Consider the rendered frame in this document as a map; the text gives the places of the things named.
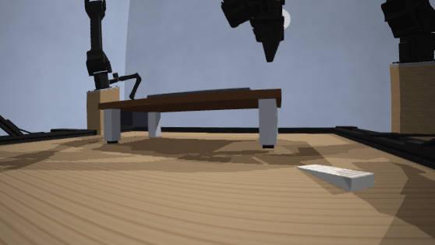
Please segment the dark brown low bench with grey legs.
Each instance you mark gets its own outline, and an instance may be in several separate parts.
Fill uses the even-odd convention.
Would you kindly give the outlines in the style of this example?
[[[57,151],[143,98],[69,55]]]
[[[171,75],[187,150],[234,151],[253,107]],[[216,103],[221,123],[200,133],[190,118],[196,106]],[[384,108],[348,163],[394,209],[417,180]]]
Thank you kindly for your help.
[[[183,94],[98,103],[98,109],[104,110],[104,141],[107,144],[116,144],[121,140],[120,111],[142,112],[159,108],[148,112],[148,136],[160,137],[161,112],[258,108],[259,138],[263,148],[277,145],[278,107],[281,108],[281,89]]]

